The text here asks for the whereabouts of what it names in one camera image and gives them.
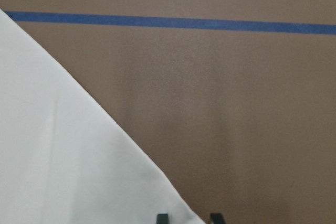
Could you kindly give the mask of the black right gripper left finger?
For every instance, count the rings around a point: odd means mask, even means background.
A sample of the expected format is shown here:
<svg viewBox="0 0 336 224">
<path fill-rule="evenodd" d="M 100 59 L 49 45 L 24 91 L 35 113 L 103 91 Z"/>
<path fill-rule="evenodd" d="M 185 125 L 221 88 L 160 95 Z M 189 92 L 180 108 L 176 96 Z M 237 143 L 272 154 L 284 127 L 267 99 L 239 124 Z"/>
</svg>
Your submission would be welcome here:
<svg viewBox="0 0 336 224">
<path fill-rule="evenodd" d="M 156 224 L 169 224 L 169 214 L 157 214 Z"/>
</svg>

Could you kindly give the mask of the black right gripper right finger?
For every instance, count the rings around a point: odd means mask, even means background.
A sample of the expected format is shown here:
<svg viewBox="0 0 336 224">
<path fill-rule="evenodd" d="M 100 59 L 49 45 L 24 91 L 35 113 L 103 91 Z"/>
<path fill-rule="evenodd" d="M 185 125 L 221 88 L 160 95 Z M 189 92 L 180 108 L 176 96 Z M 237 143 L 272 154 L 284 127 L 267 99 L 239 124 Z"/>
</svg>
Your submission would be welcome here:
<svg viewBox="0 0 336 224">
<path fill-rule="evenodd" d="M 224 217 L 221 213 L 210 213 L 210 224 L 224 224 Z"/>
</svg>

